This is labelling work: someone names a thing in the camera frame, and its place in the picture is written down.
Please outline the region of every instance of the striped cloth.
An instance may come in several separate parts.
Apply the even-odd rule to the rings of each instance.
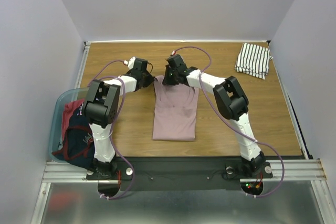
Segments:
[[[268,62],[271,59],[268,48],[243,43],[235,70],[264,80],[268,73]]]

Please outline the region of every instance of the gray wall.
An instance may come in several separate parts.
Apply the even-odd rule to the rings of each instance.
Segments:
[[[30,223],[56,99],[82,39],[61,0],[0,0],[0,223]]]
[[[336,201],[336,1],[295,0],[271,42],[314,158]]]
[[[293,0],[63,0],[84,40],[272,39]]]

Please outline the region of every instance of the plastic storage bin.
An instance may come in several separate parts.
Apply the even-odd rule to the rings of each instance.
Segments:
[[[62,148],[61,127],[62,127],[62,114],[65,104],[76,100],[85,99],[88,90],[89,88],[71,89],[68,90],[67,92],[64,92],[57,99],[49,137],[49,156],[52,160],[56,162],[66,163],[66,161],[59,160],[52,155],[52,152],[55,152]]]

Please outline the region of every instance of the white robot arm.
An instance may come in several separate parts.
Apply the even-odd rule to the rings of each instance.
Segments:
[[[148,87],[154,81],[147,71],[147,60],[133,57],[126,64],[130,70],[118,77],[123,81],[126,93]],[[114,174],[112,159],[116,153],[109,138],[117,116],[119,96],[123,95],[118,79],[93,80],[83,105],[83,114],[89,121],[95,144],[94,166],[107,177]]]
[[[200,70],[194,70],[187,76],[188,86],[194,88],[201,88],[199,83],[199,75],[201,74]],[[205,91],[208,93],[214,94],[214,89],[217,85],[222,85],[225,83],[225,78],[220,78],[216,76],[211,76],[210,74],[203,73],[202,74],[202,83]],[[251,125],[248,119],[248,112],[243,113],[239,120],[229,119],[231,125],[238,131],[242,132],[243,134],[254,138]],[[253,158],[256,158],[259,154],[261,149],[259,148],[256,142],[252,142],[249,139],[246,139],[242,135],[236,133],[236,137],[239,142],[240,147],[240,155],[242,158],[251,161]]]
[[[215,96],[219,113],[229,120],[232,127],[245,136],[254,138],[248,119],[248,99],[235,77],[220,78],[201,73],[195,67],[188,68],[180,55],[171,55],[166,65],[164,85],[185,84],[190,87],[201,88],[200,78],[204,90]],[[251,175],[258,171],[266,161],[263,152],[257,144],[236,133],[243,170]]]

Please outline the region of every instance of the wooden table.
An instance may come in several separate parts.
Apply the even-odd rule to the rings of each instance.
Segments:
[[[266,43],[257,43],[267,47]],[[153,64],[152,74],[163,75],[166,58],[182,46],[193,45],[205,49],[213,59],[207,73],[218,77],[235,76],[249,99],[249,117],[256,139],[271,144],[281,155],[301,155],[292,121],[272,62],[266,80],[237,73],[234,65],[242,43],[93,43],[86,62],[81,87],[86,87],[95,74],[108,62],[129,60],[136,56]],[[208,58],[196,49],[183,49],[179,54],[187,66],[200,69]],[[122,63],[110,65],[102,76],[116,76],[127,72]],[[114,127],[113,139],[125,156],[234,156],[239,146],[234,132],[228,129],[211,109],[202,92],[199,93],[195,142],[152,140],[155,93],[151,85],[126,95],[125,104]],[[273,151],[261,146],[266,155]]]

